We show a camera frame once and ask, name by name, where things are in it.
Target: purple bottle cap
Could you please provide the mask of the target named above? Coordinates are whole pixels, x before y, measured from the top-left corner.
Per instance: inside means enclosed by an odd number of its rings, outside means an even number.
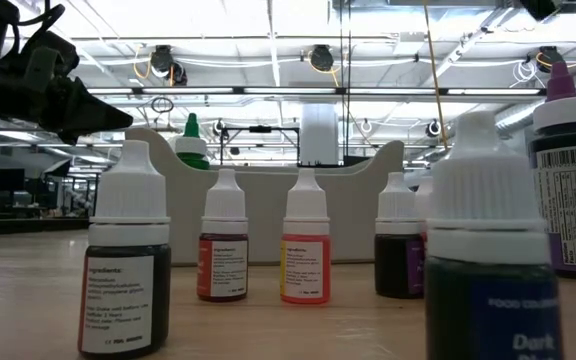
[[[552,64],[550,71],[546,101],[555,101],[571,97],[576,97],[575,80],[570,76],[568,65],[565,62],[556,62]]]

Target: green bottle cap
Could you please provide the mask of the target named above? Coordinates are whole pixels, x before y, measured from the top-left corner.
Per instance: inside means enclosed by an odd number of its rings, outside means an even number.
[[[184,137],[199,138],[199,124],[197,123],[197,114],[190,113],[190,115],[188,115],[188,121],[186,122],[186,128],[184,129]]]

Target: ingredients label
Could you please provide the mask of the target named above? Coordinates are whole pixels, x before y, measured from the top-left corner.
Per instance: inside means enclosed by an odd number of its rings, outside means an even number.
[[[408,264],[408,292],[424,292],[424,244],[422,241],[406,243],[406,260]]]
[[[323,296],[323,243],[281,241],[281,295]]]
[[[248,241],[199,241],[197,293],[237,296],[246,293]]]
[[[474,284],[471,321],[476,358],[563,359],[556,286],[499,280]]]
[[[540,151],[533,167],[540,213],[548,222],[553,265],[576,270],[576,147]]]
[[[79,349],[118,353],[149,346],[153,256],[86,258]]]

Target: barcode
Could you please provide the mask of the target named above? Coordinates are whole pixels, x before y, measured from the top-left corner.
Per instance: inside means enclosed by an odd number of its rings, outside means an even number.
[[[541,165],[545,168],[576,166],[576,149],[541,154]]]

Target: food coloring bottle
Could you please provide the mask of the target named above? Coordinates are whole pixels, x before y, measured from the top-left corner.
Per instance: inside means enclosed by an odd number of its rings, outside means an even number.
[[[184,164],[192,168],[199,170],[210,168],[210,163],[206,159],[208,146],[206,141],[199,137],[199,124],[195,113],[188,115],[184,136],[177,138],[175,152]]]
[[[558,275],[576,278],[576,89],[564,62],[553,64],[534,128],[530,159],[553,267]]]
[[[148,143],[126,140],[101,175],[84,260],[79,352],[128,359],[157,351],[168,337],[170,247],[166,180]]]
[[[404,184],[404,174],[388,174],[375,235],[375,289],[381,296],[423,297],[424,244],[414,206],[415,193]]]
[[[295,304],[330,300],[330,219],[326,193],[313,169],[300,169],[288,204],[281,239],[281,299]]]
[[[422,176],[419,188],[415,193],[415,211],[421,219],[421,237],[424,239],[424,250],[428,242],[428,225],[426,220],[432,211],[432,176]]]
[[[219,170],[206,194],[197,262],[197,296],[201,300],[241,300],[248,293],[248,219],[244,192],[235,170]]]
[[[564,359],[558,284],[528,158],[490,112],[463,115],[432,169],[426,254],[429,360]]]

